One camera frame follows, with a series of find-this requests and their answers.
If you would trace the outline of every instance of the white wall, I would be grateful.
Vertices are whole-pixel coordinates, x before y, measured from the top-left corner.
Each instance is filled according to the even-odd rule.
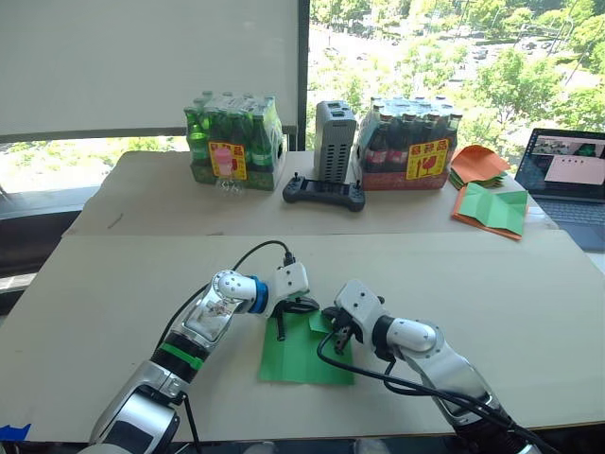
[[[202,90],[297,120],[296,0],[2,0],[0,136],[184,126]]]

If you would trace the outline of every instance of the gray device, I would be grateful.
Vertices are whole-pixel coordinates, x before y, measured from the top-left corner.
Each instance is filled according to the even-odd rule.
[[[345,101],[322,101],[315,117],[315,172],[317,179],[344,183],[357,122]]]
[[[514,179],[584,251],[605,251],[605,133],[533,130]]]

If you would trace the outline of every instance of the laptop screen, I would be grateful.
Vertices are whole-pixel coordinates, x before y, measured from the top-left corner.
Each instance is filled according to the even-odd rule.
[[[605,201],[605,133],[533,130],[515,180],[532,196]]]

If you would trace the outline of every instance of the green tape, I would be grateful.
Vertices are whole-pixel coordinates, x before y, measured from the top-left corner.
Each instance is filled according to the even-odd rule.
[[[164,342],[162,345],[160,345],[160,348],[165,352],[168,352],[170,355],[174,355],[175,357],[182,359],[196,371],[198,371],[201,368],[201,365],[204,363],[204,361],[202,361],[200,358],[192,357],[188,353],[183,352],[180,348],[170,345],[169,343]]]

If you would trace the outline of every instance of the laptop keyboard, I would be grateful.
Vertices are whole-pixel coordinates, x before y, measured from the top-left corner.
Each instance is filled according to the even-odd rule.
[[[537,202],[553,220],[605,225],[605,204],[603,203],[544,200]]]

